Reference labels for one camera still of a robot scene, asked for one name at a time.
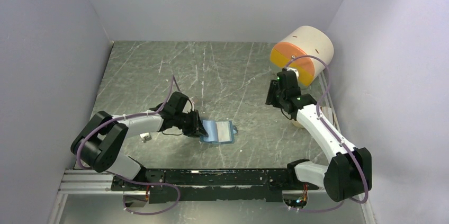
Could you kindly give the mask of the blue card holder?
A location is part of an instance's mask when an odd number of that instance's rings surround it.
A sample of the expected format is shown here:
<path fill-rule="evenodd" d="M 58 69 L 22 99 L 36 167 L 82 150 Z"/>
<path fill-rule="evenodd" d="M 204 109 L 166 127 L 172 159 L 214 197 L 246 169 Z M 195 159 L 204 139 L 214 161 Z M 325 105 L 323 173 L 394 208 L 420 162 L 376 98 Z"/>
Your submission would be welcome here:
<path fill-rule="evenodd" d="M 215 145 L 234 143 L 238 129 L 231 121 L 203 120 L 202 123 L 208 136 L 201 136 L 200 142 Z"/>

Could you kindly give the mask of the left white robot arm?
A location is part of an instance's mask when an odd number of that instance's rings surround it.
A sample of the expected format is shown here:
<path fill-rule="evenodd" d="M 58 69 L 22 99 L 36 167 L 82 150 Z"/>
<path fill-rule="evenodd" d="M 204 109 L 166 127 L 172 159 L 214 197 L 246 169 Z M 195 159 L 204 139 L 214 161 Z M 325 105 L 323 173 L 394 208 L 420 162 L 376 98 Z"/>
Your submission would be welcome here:
<path fill-rule="evenodd" d="M 207 136 L 197 110 L 184 109 L 190 99 L 181 92 L 175 92 L 154 108 L 130 115 L 110 115 L 99 111 L 89 120 L 70 147 L 78 165 L 98 173 L 110 172 L 125 179 L 133 190 L 146 185 L 147 169 L 133 158 L 122 154 L 126 138 L 147 132 L 164 132 L 176 127 L 187 137 Z"/>

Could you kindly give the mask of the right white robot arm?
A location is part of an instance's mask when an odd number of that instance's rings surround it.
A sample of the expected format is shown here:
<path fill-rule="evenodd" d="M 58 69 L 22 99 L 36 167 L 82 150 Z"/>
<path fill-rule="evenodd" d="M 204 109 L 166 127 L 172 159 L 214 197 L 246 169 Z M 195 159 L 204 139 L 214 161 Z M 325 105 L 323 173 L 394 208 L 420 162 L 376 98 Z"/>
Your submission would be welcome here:
<path fill-rule="evenodd" d="M 317 101 L 302 94 L 294 69 L 283 69 L 271 80 L 266 104 L 281 110 L 290 120 L 301 124 L 317 142 L 328 164 L 319 165 L 302 159 L 289 165 L 286 183 L 299 189 L 304 183 L 325 189 L 335 202 L 346 199 L 367 201 L 372 188 L 372 156 L 366 148 L 349 142 L 324 116 Z"/>

